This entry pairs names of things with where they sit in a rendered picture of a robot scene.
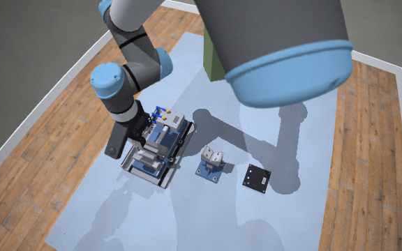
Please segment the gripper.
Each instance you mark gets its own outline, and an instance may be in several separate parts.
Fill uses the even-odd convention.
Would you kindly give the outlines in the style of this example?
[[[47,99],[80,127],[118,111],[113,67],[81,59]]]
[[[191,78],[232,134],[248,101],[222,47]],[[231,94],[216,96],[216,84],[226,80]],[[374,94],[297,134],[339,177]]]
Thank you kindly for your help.
[[[137,103],[138,115],[136,114],[131,120],[126,121],[126,122],[118,122],[118,121],[116,121],[116,122],[121,125],[128,125],[128,124],[132,123],[133,126],[131,128],[127,141],[129,141],[136,148],[143,149],[143,147],[146,143],[146,137],[148,135],[147,131],[144,134],[143,134],[143,131],[145,130],[145,128],[147,126],[149,128],[149,126],[152,124],[152,120],[151,120],[150,115],[148,113],[144,112],[140,100],[135,100],[135,101]],[[150,122],[149,122],[149,119],[150,119]]]

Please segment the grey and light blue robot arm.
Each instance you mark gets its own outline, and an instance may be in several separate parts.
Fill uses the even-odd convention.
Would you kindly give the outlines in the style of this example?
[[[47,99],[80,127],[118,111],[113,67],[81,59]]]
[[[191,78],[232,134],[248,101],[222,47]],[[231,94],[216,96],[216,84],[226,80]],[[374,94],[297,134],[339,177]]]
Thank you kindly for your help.
[[[127,63],[102,63],[91,85],[115,121],[137,114],[134,95],[173,71],[142,26],[165,0],[103,0],[98,9]],[[237,100],[268,109],[338,88],[353,45],[340,0],[194,0]],[[134,105],[134,106],[133,106]],[[126,113],[127,112],[127,113]]]

